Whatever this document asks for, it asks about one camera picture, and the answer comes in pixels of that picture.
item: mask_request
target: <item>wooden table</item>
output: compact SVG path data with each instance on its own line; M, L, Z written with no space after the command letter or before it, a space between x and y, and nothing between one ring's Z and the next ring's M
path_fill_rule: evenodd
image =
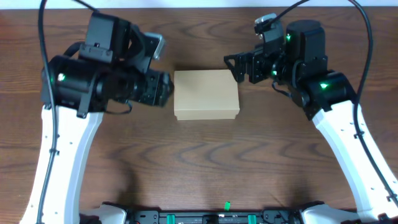
M223 56L253 49L253 21L282 8L108 9L167 40L159 70L226 68ZM398 174L398 8L366 9L374 54L362 106L372 135ZM84 40L87 10L48 10L49 57ZM367 51L364 22L353 7L300 8L287 14L321 21L329 68L356 88ZM0 11L0 223L27 206L39 156L42 103L37 11ZM163 210L256 209L323 200L355 207L348 183L322 135L269 81L239 86L235 120L177 122L165 108L138 103L127 116L106 115L91 147L81 208L102 201ZM110 109L119 108L115 104Z

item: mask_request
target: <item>wooden surface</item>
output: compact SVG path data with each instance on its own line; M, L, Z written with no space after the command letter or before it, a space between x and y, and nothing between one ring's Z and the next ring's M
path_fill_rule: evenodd
M253 49L253 21L281 8L112 9L143 31L167 40L159 70L226 68L223 56ZM367 8L374 56L363 96L364 115L391 169L398 174L398 8ZM49 57L83 40L86 10L45 14ZM367 51L355 8L300 8L283 22L316 19L326 30L329 68L356 88ZM39 156L41 119L37 11L0 11L0 223L18 222L29 200ZM173 100L161 108L134 105L105 116L88 158L81 208L102 201L163 210L261 209L324 200L355 206L326 141L303 111L269 81L239 86L236 120L177 122Z

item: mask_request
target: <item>black mechanical device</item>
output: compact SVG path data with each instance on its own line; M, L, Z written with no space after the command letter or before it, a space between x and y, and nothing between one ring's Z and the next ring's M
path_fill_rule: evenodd
M325 31L321 24L313 20L295 21L287 26L284 35L281 21L267 25L275 17L269 14L255 21L254 30L262 44L253 51L224 57L235 80L243 82L245 74L254 84L273 79L272 87L303 108L309 120L320 109L330 111L334 103L354 103L356 93L347 78L327 68ZM276 83L287 85L290 93L278 90Z
M85 42L49 62L55 104L76 109L81 118L105 112L109 100L164 106L174 90L170 75L149 69L164 44L160 34L144 34L129 21L94 12ZM78 59L72 58L77 52ZM50 105L44 72L42 79L41 99Z

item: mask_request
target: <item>white background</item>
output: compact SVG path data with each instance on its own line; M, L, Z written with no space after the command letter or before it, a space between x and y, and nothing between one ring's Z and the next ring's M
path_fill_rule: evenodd
M98 8L137 7L276 7L298 0L86 0ZM362 6L398 6L398 0L357 0ZM0 0L0 9L38 9L40 0ZM311 0L303 6L350 6L347 0ZM72 0L48 0L46 8L80 8Z

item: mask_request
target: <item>cardboard box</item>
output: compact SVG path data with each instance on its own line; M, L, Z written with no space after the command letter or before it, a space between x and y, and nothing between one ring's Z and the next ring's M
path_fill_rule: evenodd
M235 119L238 84L229 70L174 72L174 115L178 120Z

